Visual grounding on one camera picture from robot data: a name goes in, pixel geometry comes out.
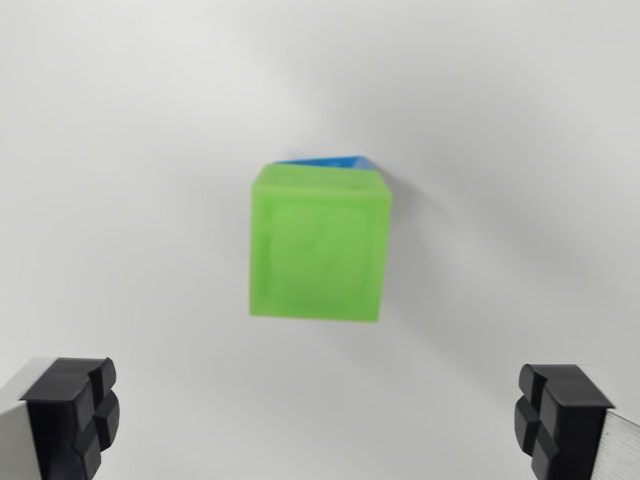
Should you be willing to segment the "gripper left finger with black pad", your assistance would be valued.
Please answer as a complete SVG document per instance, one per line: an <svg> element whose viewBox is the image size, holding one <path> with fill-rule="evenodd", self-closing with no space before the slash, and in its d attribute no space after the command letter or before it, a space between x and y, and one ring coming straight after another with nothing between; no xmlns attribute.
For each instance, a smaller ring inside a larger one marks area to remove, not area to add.
<svg viewBox="0 0 640 480"><path fill-rule="evenodd" d="M116 438L110 358L36 357L1 387L1 477L95 477Z"/></svg>

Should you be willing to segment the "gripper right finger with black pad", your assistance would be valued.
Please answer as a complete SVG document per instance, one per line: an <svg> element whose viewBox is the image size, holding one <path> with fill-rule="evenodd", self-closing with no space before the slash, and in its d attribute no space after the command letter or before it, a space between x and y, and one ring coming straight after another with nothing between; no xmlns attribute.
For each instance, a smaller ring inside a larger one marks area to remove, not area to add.
<svg viewBox="0 0 640 480"><path fill-rule="evenodd" d="M579 366L525 364L518 385L514 432L536 478L639 477L639 418L622 415Z"/></svg>

